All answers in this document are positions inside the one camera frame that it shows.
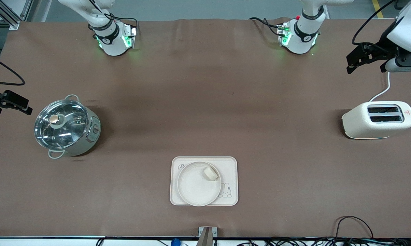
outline brown table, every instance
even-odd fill
[[[350,140],[347,110],[385,88],[381,63],[346,74],[362,20],[327,20],[307,54],[277,44],[250,20],[140,23],[137,50],[105,55],[85,23],[22,23],[1,60],[27,81],[12,89],[31,116],[0,115],[0,235],[326,236],[356,215],[376,237],[411,237],[411,129]],[[372,21],[376,41],[391,20]],[[0,80],[18,81],[0,67]],[[102,122],[88,154],[51,160],[33,125],[49,103],[75,93]],[[380,100],[411,105],[411,73],[392,74]],[[169,201],[176,156],[233,156],[239,202]],[[368,236],[344,221],[341,236]]]

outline blue round object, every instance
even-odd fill
[[[171,246],[181,246],[181,241],[178,238],[174,238],[171,241]]]

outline white plate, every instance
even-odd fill
[[[206,179],[204,169],[213,168],[218,175],[215,181]],[[206,206],[218,197],[221,191],[221,175],[218,170],[207,162],[193,162],[185,166],[179,174],[178,190],[181,198],[196,207]]]

